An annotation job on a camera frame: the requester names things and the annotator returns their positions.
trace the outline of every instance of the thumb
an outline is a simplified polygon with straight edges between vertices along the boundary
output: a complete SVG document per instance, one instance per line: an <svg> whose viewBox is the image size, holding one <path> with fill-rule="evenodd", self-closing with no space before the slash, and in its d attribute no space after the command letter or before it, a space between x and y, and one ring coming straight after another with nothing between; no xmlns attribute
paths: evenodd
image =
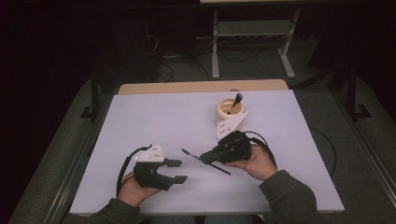
<svg viewBox="0 0 396 224"><path fill-rule="evenodd" d="M160 192L161 190L160 189L155 189L155 188L147 188L146 191L147 191L147 193L149 195L154 195L154 194Z"/></svg>
<svg viewBox="0 0 396 224"><path fill-rule="evenodd" d="M246 170L247 164L248 164L247 161L231 161L225 163L224 165Z"/></svg>

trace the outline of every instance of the wooden edge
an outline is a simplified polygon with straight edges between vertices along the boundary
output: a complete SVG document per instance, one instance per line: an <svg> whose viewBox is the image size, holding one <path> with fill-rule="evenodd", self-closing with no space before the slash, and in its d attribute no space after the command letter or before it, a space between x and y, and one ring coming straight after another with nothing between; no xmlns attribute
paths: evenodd
<svg viewBox="0 0 396 224"><path fill-rule="evenodd" d="M256 3L256 2L285 2L285 0L200 0L201 4L211 3Z"/></svg>
<svg viewBox="0 0 396 224"><path fill-rule="evenodd" d="M209 91L285 91L282 79L124 84L119 95Z"/></svg>

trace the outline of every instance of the cup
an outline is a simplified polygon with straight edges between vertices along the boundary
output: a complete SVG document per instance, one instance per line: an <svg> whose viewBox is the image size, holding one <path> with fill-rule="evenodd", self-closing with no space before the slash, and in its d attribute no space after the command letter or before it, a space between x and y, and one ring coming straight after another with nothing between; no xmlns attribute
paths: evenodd
<svg viewBox="0 0 396 224"><path fill-rule="evenodd" d="M239 113L243 113L243 111L245 111L245 106L242 102L239 102L239 104L236 104L231 109L231 107L233 106L233 102L234 99L224 99L218 103L216 107L216 123L232 118L233 116ZM241 121L238 124L236 130L240 130L242 126L243 126L243 121Z"/></svg>

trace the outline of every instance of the person's left hand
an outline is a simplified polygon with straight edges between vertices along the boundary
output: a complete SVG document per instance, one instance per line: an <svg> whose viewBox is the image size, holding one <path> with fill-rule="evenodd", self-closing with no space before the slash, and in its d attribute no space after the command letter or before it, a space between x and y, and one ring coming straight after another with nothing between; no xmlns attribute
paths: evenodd
<svg viewBox="0 0 396 224"><path fill-rule="evenodd" d="M134 172L131 172L124 177L118 199L133 207L137 207L148 197L160 191L160 189L141 187L134 179Z"/></svg>

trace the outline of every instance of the person's right hand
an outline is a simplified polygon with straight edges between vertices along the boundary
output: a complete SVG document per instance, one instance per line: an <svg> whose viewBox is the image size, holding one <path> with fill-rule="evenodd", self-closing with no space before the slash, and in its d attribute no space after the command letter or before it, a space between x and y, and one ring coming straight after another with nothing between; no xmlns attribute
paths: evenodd
<svg viewBox="0 0 396 224"><path fill-rule="evenodd" d="M225 165L240 168L262 181L277 173L276 167L262 147L251 145L250 152L251 156L248 161L232 161Z"/></svg>

